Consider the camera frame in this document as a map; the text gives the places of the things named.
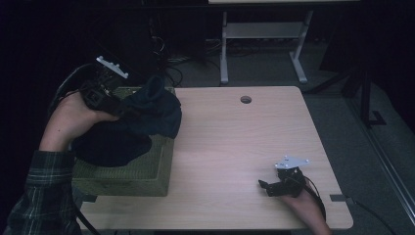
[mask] hand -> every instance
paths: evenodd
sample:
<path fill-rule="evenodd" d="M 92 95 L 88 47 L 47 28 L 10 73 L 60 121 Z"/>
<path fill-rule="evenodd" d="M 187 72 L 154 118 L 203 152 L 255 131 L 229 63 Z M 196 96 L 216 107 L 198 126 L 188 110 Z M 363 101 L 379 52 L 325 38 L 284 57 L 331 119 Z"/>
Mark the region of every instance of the hand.
<path fill-rule="evenodd" d="M 76 137 L 100 121 L 113 121 L 118 117 L 90 110 L 79 92 L 68 95 L 52 113 L 39 145 L 40 151 L 63 152 Z"/>
<path fill-rule="evenodd" d="M 290 209 L 307 225 L 313 234 L 332 234 L 332 231 L 324 220 L 320 208 L 314 198 L 307 191 L 303 189 L 296 198 L 291 196 L 280 196 L 279 198 L 290 207 Z"/>

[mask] person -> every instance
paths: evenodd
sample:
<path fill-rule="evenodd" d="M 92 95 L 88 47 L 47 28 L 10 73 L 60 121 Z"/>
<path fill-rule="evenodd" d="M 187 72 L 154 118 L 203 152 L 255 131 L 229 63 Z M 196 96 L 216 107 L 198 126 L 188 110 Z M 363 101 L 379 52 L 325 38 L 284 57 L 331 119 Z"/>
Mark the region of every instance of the person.
<path fill-rule="evenodd" d="M 114 120 L 117 117 L 86 107 L 79 92 L 61 99 L 33 154 L 24 193 L 9 214 L 4 234 L 81 234 L 71 191 L 75 153 L 69 151 L 69 144 L 95 123 Z M 331 234 L 307 192 L 280 199 L 314 234 Z"/>

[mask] dark background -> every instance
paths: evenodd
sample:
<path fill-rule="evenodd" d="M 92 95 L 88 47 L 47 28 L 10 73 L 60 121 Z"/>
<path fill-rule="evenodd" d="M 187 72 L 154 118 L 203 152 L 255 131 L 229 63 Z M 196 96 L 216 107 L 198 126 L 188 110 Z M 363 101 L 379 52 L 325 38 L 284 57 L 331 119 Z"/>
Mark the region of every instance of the dark background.
<path fill-rule="evenodd" d="M 89 7 L 100 9 L 118 4 L 136 7 L 135 1 L 117 5 L 111 1 L 87 2 Z M 307 40 L 331 40 L 321 69 L 341 72 L 360 66 L 388 93 L 397 112 L 415 131 L 415 8 L 408 2 L 363 1 L 341 16 L 331 11 L 332 21 L 320 19 L 317 12 Z M 48 104 L 75 68 L 103 55 L 129 70 L 133 85 L 163 72 L 168 55 L 154 55 L 155 42 L 148 22 L 155 12 L 134 10 L 120 14 L 108 10 L 102 17 L 102 11 L 85 12 L 83 4 L 84 1 L 0 3 L 1 231 L 23 192 L 31 155 L 46 123 Z M 147 4 L 155 6 L 155 1 Z M 164 38 L 171 53 L 181 51 L 203 60 L 204 40 L 220 38 L 219 12 L 163 11 L 156 16 L 151 30 Z M 241 21 L 245 16 L 254 15 L 236 15 Z"/>

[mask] shirt sleeve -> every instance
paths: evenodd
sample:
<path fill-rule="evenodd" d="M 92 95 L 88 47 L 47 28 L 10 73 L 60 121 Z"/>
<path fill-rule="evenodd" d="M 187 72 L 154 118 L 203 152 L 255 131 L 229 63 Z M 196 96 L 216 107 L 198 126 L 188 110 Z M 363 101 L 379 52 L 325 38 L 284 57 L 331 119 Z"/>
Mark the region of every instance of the shirt sleeve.
<path fill-rule="evenodd" d="M 8 218 L 8 234 L 81 234 L 72 199 L 74 153 L 33 154 L 24 193 Z"/>

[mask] gray carpet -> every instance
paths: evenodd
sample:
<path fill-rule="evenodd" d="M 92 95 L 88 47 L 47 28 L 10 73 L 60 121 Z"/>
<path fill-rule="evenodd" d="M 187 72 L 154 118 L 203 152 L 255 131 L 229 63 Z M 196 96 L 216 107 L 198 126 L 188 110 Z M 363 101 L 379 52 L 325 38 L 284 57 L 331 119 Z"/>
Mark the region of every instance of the gray carpet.
<path fill-rule="evenodd" d="M 295 41 L 261 42 L 260 47 L 249 42 L 248 46 L 228 57 L 229 83 L 226 86 L 293 85 L 304 91 L 335 75 L 318 69 L 326 45 L 306 44 L 300 60 L 309 81 L 300 84 L 288 55 L 294 46 Z M 176 81 L 182 77 L 181 87 L 218 86 L 218 54 L 207 58 L 208 62 L 204 64 L 189 61 L 174 65 L 175 70 L 170 69 L 169 72 Z M 380 112 L 387 125 L 374 126 L 368 130 L 354 111 L 356 107 L 358 109 L 359 96 L 356 95 L 353 99 L 342 97 L 343 85 L 344 81 L 341 81 L 319 94 L 304 95 L 340 187 L 345 195 L 380 216 L 396 234 L 415 234 L 414 224 L 397 197 L 381 165 L 378 152 L 368 138 L 368 132 L 379 140 L 385 153 L 392 158 L 396 171 L 412 194 L 415 193 L 415 171 L 412 169 L 415 166 L 415 136 L 393 110 L 385 93 L 376 85 L 372 86 L 371 108 Z M 350 204 L 349 209 L 354 225 L 348 230 L 336 230 L 335 234 L 391 234 L 379 219 L 362 207 Z M 306 229 L 292 233 L 311 234 Z M 119 231 L 118 234 L 143 232 Z"/>

